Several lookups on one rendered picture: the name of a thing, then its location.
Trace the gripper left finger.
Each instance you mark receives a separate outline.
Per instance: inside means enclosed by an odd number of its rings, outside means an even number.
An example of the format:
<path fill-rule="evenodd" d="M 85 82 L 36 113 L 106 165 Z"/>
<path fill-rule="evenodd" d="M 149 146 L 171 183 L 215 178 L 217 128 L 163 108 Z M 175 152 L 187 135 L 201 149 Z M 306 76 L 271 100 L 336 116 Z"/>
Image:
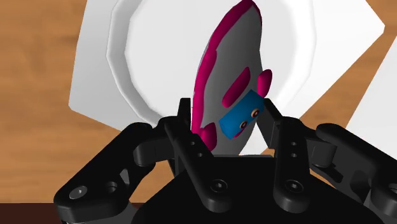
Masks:
<path fill-rule="evenodd" d="M 214 155 L 190 130 L 190 99 L 182 98 L 178 113 L 160 119 L 156 127 L 131 123 L 81 168 L 53 198 L 63 223 L 85 223 L 120 214 L 140 182 L 166 161 L 174 177 L 187 172 L 209 211 L 231 209 L 232 194 L 216 171 Z"/>

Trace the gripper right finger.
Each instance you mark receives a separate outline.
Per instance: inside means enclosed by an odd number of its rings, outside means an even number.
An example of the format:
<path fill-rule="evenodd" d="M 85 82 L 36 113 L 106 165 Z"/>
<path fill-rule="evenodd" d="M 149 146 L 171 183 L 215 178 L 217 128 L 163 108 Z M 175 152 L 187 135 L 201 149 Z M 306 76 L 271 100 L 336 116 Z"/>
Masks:
<path fill-rule="evenodd" d="M 334 123 L 316 129 L 283 116 L 263 100 L 257 124 L 275 151 L 274 198 L 285 209 L 303 210 L 320 181 L 336 194 L 367 207 L 379 218 L 397 218 L 397 160 Z"/>

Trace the grey and magenta toy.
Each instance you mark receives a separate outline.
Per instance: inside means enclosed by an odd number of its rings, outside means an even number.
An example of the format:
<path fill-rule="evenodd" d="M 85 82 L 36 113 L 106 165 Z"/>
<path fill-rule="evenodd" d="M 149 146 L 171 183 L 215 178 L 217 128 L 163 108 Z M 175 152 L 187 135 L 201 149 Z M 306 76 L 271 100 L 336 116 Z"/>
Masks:
<path fill-rule="evenodd" d="M 262 68 L 261 33 L 259 8 L 241 0 L 215 28 L 200 61 L 191 128 L 215 155 L 240 154 L 263 111 L 272 72 Z"/>

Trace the white flat mat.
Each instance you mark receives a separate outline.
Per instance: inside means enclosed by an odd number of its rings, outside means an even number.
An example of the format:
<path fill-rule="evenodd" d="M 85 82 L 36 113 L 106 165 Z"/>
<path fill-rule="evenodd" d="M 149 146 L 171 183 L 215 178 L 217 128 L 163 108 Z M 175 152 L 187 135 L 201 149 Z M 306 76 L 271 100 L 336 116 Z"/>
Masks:
<path fill-rule="evenodd" d="M 346 127 L 392 157 L 397 157 L 397 37 Z"/>
<path fill-rule="evenodd" d="M 107 60 L 117 0 L 87 0 L 76 48 L 69 107 L 118 130 L 137 117 L 120 93 Z M 288 104 L 301 117 L 383 34 L 384 23 L 366 0 L 314 0 L 316 45 L 310 76 Z"/>

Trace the white plate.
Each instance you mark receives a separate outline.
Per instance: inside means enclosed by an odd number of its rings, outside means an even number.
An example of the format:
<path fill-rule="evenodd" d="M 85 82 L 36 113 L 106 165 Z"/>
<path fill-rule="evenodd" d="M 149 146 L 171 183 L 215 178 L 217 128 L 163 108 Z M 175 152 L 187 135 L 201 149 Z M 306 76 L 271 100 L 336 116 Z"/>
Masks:
<path fill-rule="evenodd" d="M 210 35 L 240 0 L 117 0 L 107 60 L 138 118 L 156 123 L 191 97 Z M 261 63 L 273 72 L 268 96 L 285 112 L 310 76 L 314 0 L 253 0 L 262 17 Z"/>

